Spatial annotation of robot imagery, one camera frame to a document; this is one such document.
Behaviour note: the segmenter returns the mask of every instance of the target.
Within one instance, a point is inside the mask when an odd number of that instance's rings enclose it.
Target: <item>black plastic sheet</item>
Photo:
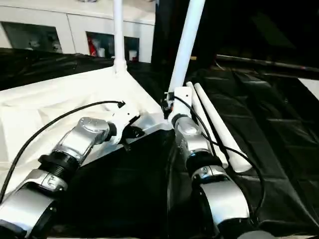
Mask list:
[[[1,49],[0,89],[112,64],[83,55]],[[159,103],[169,77],[143,63],[128,64],[128,71]],[[266,198],[258,214],[260,227],[276,236],[317,235],[318,100],[292,78],[199,70],[189,80],[202,84],[241,149],[262,171]],[[256,173],[232,177],[254,210],[260,199]],[[190,238],[199,232],[190,193],[173,132],[158,131],[133,143],[132,151],[120,149],[82,167],[52,235]]]

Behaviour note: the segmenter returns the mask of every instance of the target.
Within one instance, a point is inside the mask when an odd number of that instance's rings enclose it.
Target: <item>white plastic bar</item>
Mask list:
[[[125,71],[126,61],[124,55],[124,36],[123,36],[123,0],[113,1],[114,11],[114,42],[115,42],[115,71]]]
[[[214,142],[216,142],[216,138],[214,136],[213,131],[211,130],[211,127],[209,125],[208,119],[206,117],[206,114],[204,112],[203,107],[201,106],[200,100],[198,98],[198,95],[195,91],[194,85],[192,82],[187,82],[186,85],[188,87],[190,87],[192,89],[192,94],[191,94],[191,99],[192,99],[192,106],[194,107],[195,112],[198,114],[198,116],[201,118],[201,120],[203,121],[204,125],[206,126],[209,134],[210,134],[210,138],[211,140],[213,140]],[[201,128],[201,130],[204,132],[204,134],[207,136],[207,133],[203,127],[203,125],[198,122],[199,127]],[[225,155],[220,151],[220,148],[217,145],[213,145],[216,155],[219,157],[221,163],[223,164],[223,168],[227,168],[228,167],[228,162],[227,159],[225,157]]]
[[[195,84],[195,89],[223,144],[243,153],[199,83]],[[227,153],[229,155],[229,163],[236,173],[245,172],[252,167],[250,163],[239,154],[229,150]]]
[[[168,92],[183,86],[205,0],[190,0]]]

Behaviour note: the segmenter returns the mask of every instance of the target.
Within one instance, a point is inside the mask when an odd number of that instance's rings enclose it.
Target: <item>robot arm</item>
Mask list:
[[[186,88],[178,87],[174,93],[191,105],[191,92]],[[189,109],[176,98],[168,120],[193,182],[193,196],[199,205],[204,231],[209,235],[220,232],[224,239],[274,239],[271,234],[257,231],[251,225],[244,194],[227,175],[219,158],[210,153],[208,141],[191,119]]]
[[[138,116],[138,111],[125,105],[109,122],[81,118],[0,205],[0,237],[46,238],[61,194],[92,148],[105,141],[108,146],[118,144],[124,128]]]

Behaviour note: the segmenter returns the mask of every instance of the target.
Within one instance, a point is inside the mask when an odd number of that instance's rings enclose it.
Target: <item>white cabinet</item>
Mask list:
[[[0,47],[112,57],[113,1],[0,0]],[[151,62],[155,1],[124,0],[123,20],[126,59]]]
[[[75,53],[67,14],[0,6],[0,47]]]
[[[96,36],[98,44],[103,44],[106,55],[114,53],[114,23],[112,19],[72,15],[69,14],[69,22],[74,39],[75,51],[82,54],[90,54],[88,41]],[[123,34],[125,37],[126,59],[129,51],[136,51],[138,61],[151,62],[154,26],[136,22],[123,22]]]

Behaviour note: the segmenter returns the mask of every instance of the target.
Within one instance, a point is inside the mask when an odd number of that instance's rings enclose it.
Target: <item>wrinkled black plastic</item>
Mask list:
[[[1,49],[0,89],[112,64],[83,55]],[[129,64],[128,70],[159,103],[169,78],[143,63]],[[265,177],[260,227],[276,236],[317,235],[317,99],[297,79],[206,70],[189,79],[202,84],[239,146]],[[256,173],[232,177],[254,210],[260,199]],[[129,152],[120,149],[82,167],[65,194],[51,234],[190,238],[200,234],[190,195],[191,182],[173,132],[158,131],[133,143]]]

